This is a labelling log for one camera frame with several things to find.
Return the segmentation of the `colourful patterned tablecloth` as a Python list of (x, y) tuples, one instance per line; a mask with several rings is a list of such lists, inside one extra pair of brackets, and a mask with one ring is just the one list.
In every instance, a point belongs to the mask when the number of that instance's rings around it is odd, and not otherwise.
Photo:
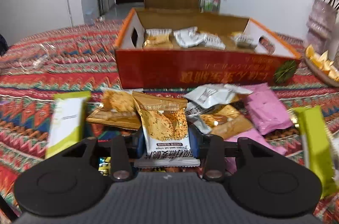
[[(1, 56), (1, 197), (15, 214), (21, 214), (13, 193), (15, 180), (45, 158), (53, 96), (91, 91), (90, 113), (101, 100), (101, 87), (121, 88), (114, 58), (121, 26), (122, 21), (113, 20), (47, 31), (25, 37)], [(287, 109), (319, 105), (333, 138), (338, 137), (338, 89), (321, 83), (303, 61), (286, 85), (271, 89)], [(264, 137), (304, 164), (296, 129)]]

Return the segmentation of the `right green snack bar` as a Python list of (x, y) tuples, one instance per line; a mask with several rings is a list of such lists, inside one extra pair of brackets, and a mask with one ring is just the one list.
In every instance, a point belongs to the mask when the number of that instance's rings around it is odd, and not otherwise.
[(306, 140), (304, 153), (305, 166), (318, 176), (322, 184), (322, 197), (337, 192), (334, 182), (334, 164), (330, 150), (327, 126), (320, 106), (296, 107), (293, 112), (297, 118), (301, 137)]

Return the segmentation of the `pink snack packet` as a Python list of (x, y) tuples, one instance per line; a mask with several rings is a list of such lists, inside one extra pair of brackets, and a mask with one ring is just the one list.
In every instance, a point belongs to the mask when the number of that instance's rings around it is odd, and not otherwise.
[(261, 135), (292, 126), (286, 107), (266, 84), (244, 85), (252, 93), (243, 99), (255, 128)]

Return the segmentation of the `orange cardboard tray box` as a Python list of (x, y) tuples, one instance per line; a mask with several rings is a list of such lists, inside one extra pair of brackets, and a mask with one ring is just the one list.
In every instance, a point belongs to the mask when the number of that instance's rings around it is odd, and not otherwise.
[[(207, 47), (144, 48), (147, 29), (186, 29), (218, 36), (224, 50)], [(302, 58), (258, 21), (249, 17), (192, 10), (132, 9), (116, 41), (115, 60), (125, 89), (195, 87), (207, 83), (281, 84)]]

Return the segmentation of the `plate of orange slices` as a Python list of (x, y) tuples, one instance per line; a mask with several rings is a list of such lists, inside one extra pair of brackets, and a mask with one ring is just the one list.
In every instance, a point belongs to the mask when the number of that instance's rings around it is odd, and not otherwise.
[(338, 87), (338, 69), (334, 62), (328, 59), (328, 51), (322, 55), (315, 52), (310, 44), (304, 52), (304, 61), (313, 74), (323, 83), (331, 87)]

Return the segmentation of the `silver white snack packet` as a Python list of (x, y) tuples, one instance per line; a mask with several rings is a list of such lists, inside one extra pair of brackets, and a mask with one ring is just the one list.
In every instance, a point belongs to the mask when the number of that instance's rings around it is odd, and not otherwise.
[(206, 84), (201, 85), (184, 95), (186, 99), (192, 101), (204, 109), (215, 105), (230, 104), (233, 98), (239, 95), (250, 95), (253, 91), (245, 87), (230, 84)]

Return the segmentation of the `pink textured vase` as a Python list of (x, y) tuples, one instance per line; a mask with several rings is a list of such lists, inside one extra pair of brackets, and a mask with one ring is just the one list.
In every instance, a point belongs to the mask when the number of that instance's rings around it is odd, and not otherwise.
[(307, 46), (312, 45), (320, 54), (324, 52), (327, 42), (332, 39), (338, 11), (322, 0), (314, 0), (306, 26)]

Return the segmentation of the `gold white cracker packet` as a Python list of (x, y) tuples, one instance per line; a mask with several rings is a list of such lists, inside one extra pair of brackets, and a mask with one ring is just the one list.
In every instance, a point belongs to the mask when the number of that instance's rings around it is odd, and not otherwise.
[(132, 97), (141, 118), (146, 147), (135, 166), (142, 169), (200, 166), (200, 160), (194, 157), (190, 145), (185, 114), (187, 100), (136, 91)]

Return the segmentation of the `gold small snack packet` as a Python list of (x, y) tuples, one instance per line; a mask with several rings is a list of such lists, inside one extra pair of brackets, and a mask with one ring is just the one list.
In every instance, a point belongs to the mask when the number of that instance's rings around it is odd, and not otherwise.
[(132, 90), (102, 88), (99, 106), (86, 118), (93, 124), (137, 131), (141, 120), (132, 97)]

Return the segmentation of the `left green white snack bar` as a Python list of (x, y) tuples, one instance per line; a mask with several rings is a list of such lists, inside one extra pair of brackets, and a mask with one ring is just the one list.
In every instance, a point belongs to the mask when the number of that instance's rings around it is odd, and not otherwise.
[(90, 91), (69, 92), (54, 96), (55, 109), (48, 132), (46, 159), (81, 141), (86, 103), (90, 98)]

